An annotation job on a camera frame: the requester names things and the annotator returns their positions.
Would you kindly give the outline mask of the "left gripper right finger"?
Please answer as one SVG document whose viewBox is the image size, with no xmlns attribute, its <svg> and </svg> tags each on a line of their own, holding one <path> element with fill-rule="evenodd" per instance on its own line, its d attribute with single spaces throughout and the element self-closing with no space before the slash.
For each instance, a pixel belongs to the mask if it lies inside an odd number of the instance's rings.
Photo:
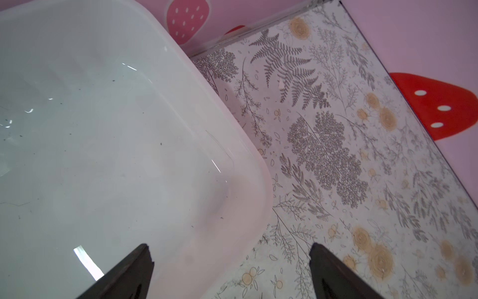
<svg viewBox="0 0 478 299">
<path fill-rule="evenodd" d="M 322 244 L 309 252 L 312 284 L 319 299 L 383 299 Z"/>
</svg>

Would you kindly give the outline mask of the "white plastic storage tray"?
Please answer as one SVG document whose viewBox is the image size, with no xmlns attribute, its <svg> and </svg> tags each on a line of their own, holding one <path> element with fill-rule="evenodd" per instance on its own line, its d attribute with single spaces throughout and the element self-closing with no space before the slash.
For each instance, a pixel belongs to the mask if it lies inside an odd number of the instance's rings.
<svg viewBox="0 0 478 299">
<path fill-rule="evenodd" d="M 1 297 L 74 299 L 138 245 L 150 299 L 211 299 L 271 214 L 263 158 L 135 1 L 1 12 Z"/>
</svg>

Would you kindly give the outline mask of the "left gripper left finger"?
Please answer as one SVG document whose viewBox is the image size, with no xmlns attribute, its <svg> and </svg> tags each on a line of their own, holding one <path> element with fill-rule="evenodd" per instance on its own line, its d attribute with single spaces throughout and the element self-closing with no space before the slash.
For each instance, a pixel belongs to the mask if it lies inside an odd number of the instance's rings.
<svg viewBox="0 0 478 299">
<path fill-rule="evenodd" d="M 153 270 L 149 246 L 140 244 L 78 299 L 145 299 Z"/>
</svg>

